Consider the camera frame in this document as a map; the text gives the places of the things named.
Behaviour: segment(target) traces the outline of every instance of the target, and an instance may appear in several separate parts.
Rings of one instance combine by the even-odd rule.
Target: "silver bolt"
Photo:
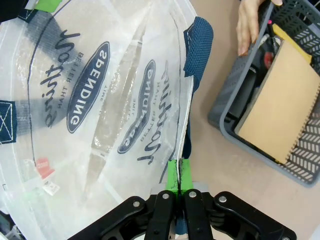
[[[190,198],[195,198],[197,194],[194,191],[189,192],[189,197]]]
[[[220,203],[225,203],[227,201],[227,198],[225,196],[219,197],[219,202]]]
[[[169,198],[169,194],[168,193],[165,193],[162,195],[163,199],[168,199]]]
[[[140,206],[140,202],[135,201],[135,202],[133,203],[133,206],[134,206],[135,208],[139,207],[139,206]]]

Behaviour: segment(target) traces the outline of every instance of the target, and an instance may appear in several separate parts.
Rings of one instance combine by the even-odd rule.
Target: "basket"
[[[239,138],[232,130],[235,121],[230,117],[230,109],[239,91],[243,91],[244,80],[258,50],[267,23],[272,19],[304,51],[312,55],[312,67],[320,75],[320,13],[307,0],[284,0],[283,6],[274,7],[272,3],[259,9],[260,33],[255,45],[249,49],[248,56],[238,57],[219,92],[208,121],[218,128],[231,142],[263,160],[267,165],[302,184],[312,187],[320,173],[320,98],[318,97],[309,121],[292,151],[286,164],[275,160],[252,144]]]

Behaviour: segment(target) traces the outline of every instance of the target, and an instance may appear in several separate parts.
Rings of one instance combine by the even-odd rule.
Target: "red tag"
[[[52,174],[55,170],[50,168],[50,163],[48,158],[39,158],[35,161],[36,169],[38,173],[41,175],[42,179],[47,178],[50,174]]]

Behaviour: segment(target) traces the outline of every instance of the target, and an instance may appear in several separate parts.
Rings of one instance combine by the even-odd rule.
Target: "spiral notebook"
[[[285,164],[315,105],[320,77],[283,41],[258,93],[234,132]]]

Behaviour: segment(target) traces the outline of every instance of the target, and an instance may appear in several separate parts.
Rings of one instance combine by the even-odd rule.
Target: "table surface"
[[[320,224],[320,183],[312,188],[303,187],[226,140],[207,121],[237,57],[239,1],[191,0],[191,3],[214,31],[211,56],[190,112],[192,178],[207,183],[213,196],[222,191],[232,192],[294,230],[299,240],[308,240]],[[214,237],[230,239],[217,233]]]

